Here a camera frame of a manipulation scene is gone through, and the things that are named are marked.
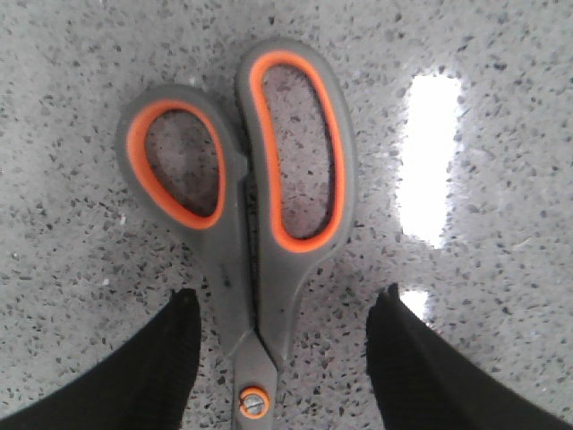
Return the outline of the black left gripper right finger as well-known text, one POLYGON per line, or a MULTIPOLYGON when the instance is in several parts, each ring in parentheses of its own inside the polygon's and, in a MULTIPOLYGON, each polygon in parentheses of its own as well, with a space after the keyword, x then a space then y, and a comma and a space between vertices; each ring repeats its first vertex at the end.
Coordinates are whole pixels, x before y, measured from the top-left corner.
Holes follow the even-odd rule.
POLYGON ((366 366, 387 429, 568 429, 494 380, 424 324, 398 285, 366 322, 366 366))

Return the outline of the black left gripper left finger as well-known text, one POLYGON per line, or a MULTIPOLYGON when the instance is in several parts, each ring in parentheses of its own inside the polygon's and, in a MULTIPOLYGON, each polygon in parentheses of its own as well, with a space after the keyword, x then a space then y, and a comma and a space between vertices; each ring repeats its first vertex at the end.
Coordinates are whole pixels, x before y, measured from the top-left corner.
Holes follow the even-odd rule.
POLYGON ((3 429, 178 429, 201 349, 197 296, 184 288, 121 348, 3 429))

